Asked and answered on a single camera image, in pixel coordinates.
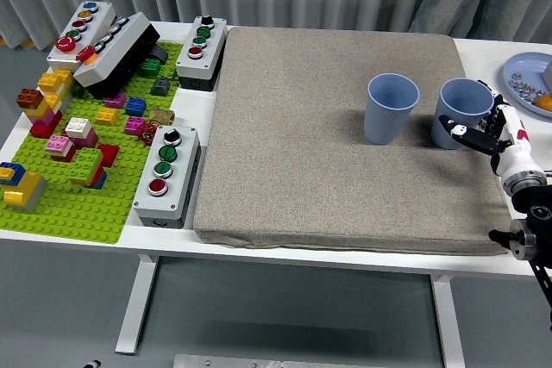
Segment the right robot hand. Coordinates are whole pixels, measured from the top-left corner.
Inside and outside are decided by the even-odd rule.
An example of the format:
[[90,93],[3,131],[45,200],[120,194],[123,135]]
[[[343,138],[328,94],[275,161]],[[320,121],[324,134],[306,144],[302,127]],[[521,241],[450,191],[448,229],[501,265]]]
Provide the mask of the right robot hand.
[[490,156],[505,188],[546,184],[517,110],[480,80],[454,78],[442,86],[431,138],[443,149],[465,146]]

